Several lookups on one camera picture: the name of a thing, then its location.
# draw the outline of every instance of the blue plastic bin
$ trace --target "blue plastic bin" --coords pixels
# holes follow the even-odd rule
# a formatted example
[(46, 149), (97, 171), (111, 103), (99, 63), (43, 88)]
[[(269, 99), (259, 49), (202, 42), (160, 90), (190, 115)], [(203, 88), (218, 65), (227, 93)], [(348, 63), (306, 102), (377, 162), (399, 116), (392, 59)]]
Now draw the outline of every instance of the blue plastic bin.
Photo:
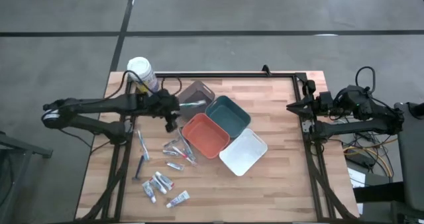
[(226, 95), (212, 102), (205, 113), (232, 139), (237, 138), (250, 123), (250, 115)]

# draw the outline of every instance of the white plastic bin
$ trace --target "white plastic bin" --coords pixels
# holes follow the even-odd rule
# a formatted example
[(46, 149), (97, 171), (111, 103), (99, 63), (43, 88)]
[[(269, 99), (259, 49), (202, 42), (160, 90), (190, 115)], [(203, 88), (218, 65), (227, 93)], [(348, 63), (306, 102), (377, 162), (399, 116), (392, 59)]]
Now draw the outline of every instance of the white plastic bin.
[(268, 150), (268, 145), (251, 129), (245, 129), (225, 150), (219, 158), (237, 176), (243, 176), (258, 159)]

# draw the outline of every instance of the gray floor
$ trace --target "gray floor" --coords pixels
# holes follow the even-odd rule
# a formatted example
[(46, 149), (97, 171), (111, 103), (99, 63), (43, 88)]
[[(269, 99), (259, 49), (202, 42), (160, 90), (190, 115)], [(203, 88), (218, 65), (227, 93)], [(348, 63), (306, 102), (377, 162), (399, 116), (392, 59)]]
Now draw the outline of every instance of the gray floor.
[[(118, 31), (127, 0), (0, 0), (0, 32)], [(422, 0), (134, 0), (129, 30), (424, 29)], [(101, 97), (117, 38), (0, 37), (0, 130), (53, 148), (34, 157), (15, 223), (74, 217), (88, 147), (44, 128), (42, 105)], [(156, 71), (324, 70), (334, 93), (361, 66), (377, 71), (375, 97), (392, 105), (424, 101), (424, 36), (126, 38), (118, 70), (147, 57)], [(369, 84), (364, 73), (361, 84)], [(81, 134), (85, 140), (92, 136)], [(389, 144), (395, 180), (398, 147)]]

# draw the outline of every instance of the toothpaste tube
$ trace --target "toothpaste tube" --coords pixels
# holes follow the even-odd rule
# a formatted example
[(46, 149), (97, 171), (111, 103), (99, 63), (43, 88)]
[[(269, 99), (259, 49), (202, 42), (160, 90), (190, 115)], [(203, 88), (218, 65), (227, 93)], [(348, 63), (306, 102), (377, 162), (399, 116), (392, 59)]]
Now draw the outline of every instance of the toothpaste tube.
[(175, 151), (178, 152), (178, 154), (180, 154), (181, 156), (183, 156), (186, 160), (188, 160), (188, 162), (190, 162), (191, 164), (193, 164), (194, 166), (197, 165), (196, 162), (194, 162), (193, 160), (191, 160), (186, 154), (184, 154), (183, 152), (181, 152), (181, 150), (179, 150), (177, 147), (173, 146), (172, 147)]
[(160, 184), (160, 182), (159, 182), (159, 180), (156, 178), (156, 176), (155, 175), (153, 175), (151, 178), (150, 178), (150, 183), (155, 187), (155, 188), (157, 188), (160, 192), (162, 192), (163, 194), (166, 194), (166, 189)]
[(163, 150), (162, 152), (166, 155), (169, 155), (169, 156), (179, 156), (179, 154), (177, 152), (171, 151), (171, 150)]
[(189, 199), (190, 196), (188, 195), (187, 191), (182, 192), (180, 195), (178, 195), (176, 198), (174, 198), (170, 203), (166, 204), (167, 208), (175, 207), (177, 204)]
[(156, 175), (157, 179), (161, 181), (168, 190), (171, 191), (171, 189), (174, 187), (173, 181), (159, 172), (155, 172), (154, 174)]
[(142, 184), (142, 186), (143, 186), (144, 192), (147, 194), (148, 197), (150, 197), (150, 200), (152, 201), (152, 203), (155, 203), (156, 197), (154, 196), (154, 192), (153, 192), (152, 186), (150, 186), (150, 182), (145, 181)]
[(182, 164), (176, 164), (176, 163), (167, 161), (166, 165), (168, 165), (169, 167), (175, 168), (176, 170), (179, 170), (179, 171), (184, 170), (184, 165)]
[(172, 145), (174, 145), (174, 144), (178, 143), (178, 141), (180, 141), (180, 138), (178, 138), (178, 139), (173, 139), (173, 140), (171, 140), (170, 142), (167, 142), (167, 143), (164, 145), (164, 148), (168, 148), (168, 147), (170, 147), (170, 146), (172, 146)]

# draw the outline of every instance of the orange bin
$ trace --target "orange bin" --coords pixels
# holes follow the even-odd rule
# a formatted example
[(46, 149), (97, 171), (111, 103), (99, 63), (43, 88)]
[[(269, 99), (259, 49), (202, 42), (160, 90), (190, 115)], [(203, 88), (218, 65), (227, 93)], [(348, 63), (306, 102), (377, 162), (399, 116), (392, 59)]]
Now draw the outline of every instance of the orange bin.
[(204, 113), (191, 118), (182, 133), (206, 158), (215, 158), (230, 142), (229, 134)]

